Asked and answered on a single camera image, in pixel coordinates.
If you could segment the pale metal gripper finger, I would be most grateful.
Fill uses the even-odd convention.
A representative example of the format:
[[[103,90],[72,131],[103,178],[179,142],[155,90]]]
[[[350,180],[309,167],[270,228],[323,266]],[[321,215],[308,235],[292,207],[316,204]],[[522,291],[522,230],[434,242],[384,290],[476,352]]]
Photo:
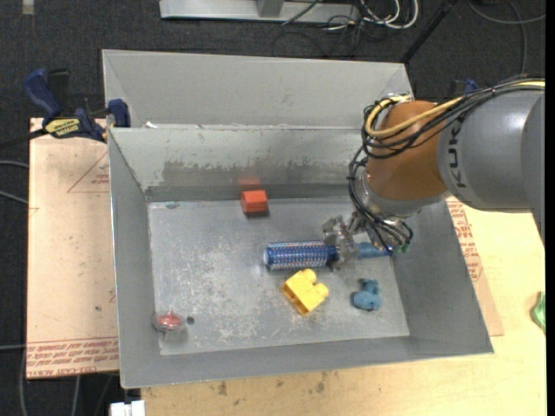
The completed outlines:
[[[335,239],[336,259],[331,263],[333,270],[350,269],[356,265],[359,249],[352,237],[337,236]]]
[[[348,228],[342,216],[332,217],[322,225],[323,241],[326,244],[340,244],[349,237]]]

